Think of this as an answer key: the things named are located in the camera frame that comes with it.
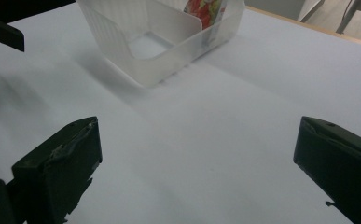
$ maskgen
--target plastic storage bin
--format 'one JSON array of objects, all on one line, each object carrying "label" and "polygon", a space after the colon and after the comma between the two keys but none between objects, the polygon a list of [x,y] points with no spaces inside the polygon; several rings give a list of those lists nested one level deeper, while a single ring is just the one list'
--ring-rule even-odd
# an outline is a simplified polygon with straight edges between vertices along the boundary
[{"label": "plastic storage bin", "polygon": [[77,1],[105,57],[143,86],[233,37],[245,7],[244,0],[228,0],[223,20],[202,30],[199,18],[183,12],[187,0]]}]

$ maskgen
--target white table surface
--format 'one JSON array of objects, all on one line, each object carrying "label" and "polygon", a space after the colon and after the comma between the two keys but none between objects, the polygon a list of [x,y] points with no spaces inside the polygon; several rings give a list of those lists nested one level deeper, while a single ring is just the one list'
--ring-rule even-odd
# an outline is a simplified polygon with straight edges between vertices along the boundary
[{"label": "white table surface", "polygon": [[361,45],[254,11],[153,89],[115,74],[78,5],[0,44],[0,178],[65,124],[100,123],[104,162],[69,223],[350,223],[293,163],[301,116],[361,135]]}]

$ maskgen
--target white plastic container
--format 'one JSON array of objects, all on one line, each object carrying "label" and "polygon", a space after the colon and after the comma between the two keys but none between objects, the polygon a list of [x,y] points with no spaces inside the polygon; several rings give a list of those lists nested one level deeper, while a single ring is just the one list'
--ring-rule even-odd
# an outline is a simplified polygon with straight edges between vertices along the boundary
[{"label": "white plastic container", "polygon": [[[223,20],[202,30],[199,18],[183,12],[187,0],[77,1],[103,54],[143,86],[233,37],[245,7],[244,0],[228,0]],[[212,30],[215,39],[207,45]]]}]

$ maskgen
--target floor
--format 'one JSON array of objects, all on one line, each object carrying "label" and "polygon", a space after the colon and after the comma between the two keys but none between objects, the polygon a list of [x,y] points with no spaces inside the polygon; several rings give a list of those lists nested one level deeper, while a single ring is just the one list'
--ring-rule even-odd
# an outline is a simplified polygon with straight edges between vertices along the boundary
[{"label": "floor", "polygon": [[[350,0],[325,0],[305,23],[336,31]],[[345,35],[361,39],[361,11],[356,11],[344,31]]]}]

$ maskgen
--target translucent plastic basket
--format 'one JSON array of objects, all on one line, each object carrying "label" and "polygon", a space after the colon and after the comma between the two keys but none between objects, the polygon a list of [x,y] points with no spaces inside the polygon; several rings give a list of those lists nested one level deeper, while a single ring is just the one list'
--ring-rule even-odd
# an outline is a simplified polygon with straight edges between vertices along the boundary
[{"label": "translucent plastic basket", "polygon": [[245,7],[244,0],[228,0],[223,20],[202,30],[199,18],[183,12],[187,0],[77,1],[105,57],[144,86],[233,37]]}]

